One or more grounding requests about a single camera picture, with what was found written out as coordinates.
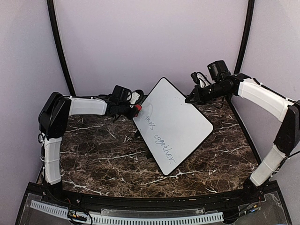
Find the red bone-shaped eraser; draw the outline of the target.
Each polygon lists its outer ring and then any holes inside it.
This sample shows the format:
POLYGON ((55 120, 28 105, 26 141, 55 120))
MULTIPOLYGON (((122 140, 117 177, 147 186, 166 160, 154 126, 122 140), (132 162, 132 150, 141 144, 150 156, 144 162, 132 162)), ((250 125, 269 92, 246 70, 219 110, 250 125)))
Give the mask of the red bone-shaped eraser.
POLYGON ((134 117, 137 117, 142 107, 140 105, 134 106, 134 117))

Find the white whiteboard black frame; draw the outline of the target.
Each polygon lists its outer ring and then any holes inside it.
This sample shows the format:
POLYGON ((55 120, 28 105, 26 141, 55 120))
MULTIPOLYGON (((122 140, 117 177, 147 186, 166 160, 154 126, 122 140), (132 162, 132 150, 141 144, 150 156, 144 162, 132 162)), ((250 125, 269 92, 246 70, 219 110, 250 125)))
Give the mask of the white whiteboard black frame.
POLYGON ((170 175, 213 132, 213 124, 166 78, 161 78, 133 119, 161 173, 170 175))

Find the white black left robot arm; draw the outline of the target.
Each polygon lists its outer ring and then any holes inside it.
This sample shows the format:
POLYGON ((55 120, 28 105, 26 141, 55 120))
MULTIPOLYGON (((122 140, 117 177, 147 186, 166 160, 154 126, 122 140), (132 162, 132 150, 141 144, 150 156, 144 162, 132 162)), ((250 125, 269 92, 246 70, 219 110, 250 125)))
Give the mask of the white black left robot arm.
POLYGON ((143 97, 141 90, 86 97, 53 92, 38 117, 43 182, 51 186, 61 183, 60 147, 64 134, 68 132, 70 117, 95 115, 118 120, 120 116, 125 116, 131 120, 141 110, 143 97))

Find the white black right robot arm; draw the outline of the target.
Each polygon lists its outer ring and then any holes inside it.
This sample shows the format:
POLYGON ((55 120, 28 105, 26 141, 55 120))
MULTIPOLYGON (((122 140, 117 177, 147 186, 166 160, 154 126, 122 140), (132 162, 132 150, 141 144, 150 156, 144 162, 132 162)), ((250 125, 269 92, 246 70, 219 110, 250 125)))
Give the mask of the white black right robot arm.
POLYGON ((205 84, 205 76, 194 72, 191 77, 194 89, 186 98, 186 103, 204 105, 218 97, 236 96, 241 103, 246 100, 247 109, 238 107, 238 114, 248 125, 247 131, 254 138, 256 147, 264 156, 262 162, 250 175, 250 183, 240 191, 239 199, 250 203, 257 196, 256 187, 279 172, 283 164, 296 155, 294 150, 300 142, 300 103, 271 91, 256 79, 245 74, 223 73, 214 83, 205 84))

